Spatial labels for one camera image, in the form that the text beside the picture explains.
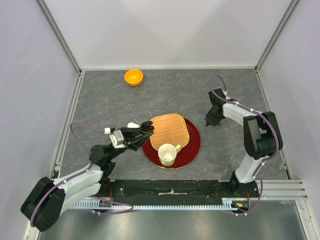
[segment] white wall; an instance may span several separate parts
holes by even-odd
[[[50,172],[77,80],[32,0],[1,1],[0,73],[0,239],[20,240],[20,207]]]
[[[82,68],[254,66],[290,0],[46,0]]]
[[[320,1],[302,0],[261,69],[292,176],[320,223]]]

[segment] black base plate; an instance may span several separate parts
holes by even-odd
[[[114,201],[137,206],[221,205],[222,198],[247,198],[247,192],[251,198],[259,196],[257,187],[235,195],[229,181],[219,180],[115,180],[108,185]]]

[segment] white cable clip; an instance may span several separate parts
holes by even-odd
[[[104,129],[104,134],[110,134],[110,133],[111,133],[110,127],[106,127],[106,128]]]

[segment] gray mat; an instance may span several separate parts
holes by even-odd
[[[243,128],[230,119],[206,128],[204,117],[211,108],[208,92],[212,76],[225,78],[228,95],[259,111],[266,106],[253,69],[144,70],[137,87],[124,80],[124,70],[87,71],[73,121],[95,128],[121,128],[128,122],[148,121],[155,116],[178,113],[191,120],[201,135],[198,156],[180,169],[163,169],[150,162],[142,148],[127,150],[114,159],[111,179],[223,179],[230,178],[245,156]],[[222,83],[216,79],[216,87]],[[100,132],[76,126],[75,134],[89,150],[96,144],[109,144]],[[84,151],[69,135],[61,174],[70,174],[88,163]],[[265,180],[287,179],[281,157],[268,162],[258,174]]]

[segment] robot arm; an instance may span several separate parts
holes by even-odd
[[[243,126],[243,143],[246,154],[242,160],[240,167],[232,173],[230,181],[234,184],[233,190],[236,191],[240,187],[249,186],[258,171],[259,164],[264,165],[263,159],[271,156],[276,150],[276,141],[269,126],[257,114],[247,111],[238,106],[235,99],[226,96],[221,88],[215,89],[214,92],[222,99],[236,102],[236,104],[227,103],[216,97],[212,91],[209,92],[212,108],[205,116],[206,126],[217,126],[220,121],[225,118],[232,119]],[[282,137],[278,127],[276,116],[273,112],[261,113],[274,128],[277,139],[279,141],[279,150],[283,147]]]
[[[21,212],[31,221],[36,210],[32,224],[43,232],[72,205],[102,190],[109,190],[108,176],[115,167],[111,160],[128,149],[137,151],[154,133],[151,121],[144,122],[141,126],[132,127],[133,124],[117,130],[105,128],[105,133],[111,134],[111,143],[93,146],[89,157],[91,163],[86,167],[54,180],[48,177],[40,179],[24,201]]]

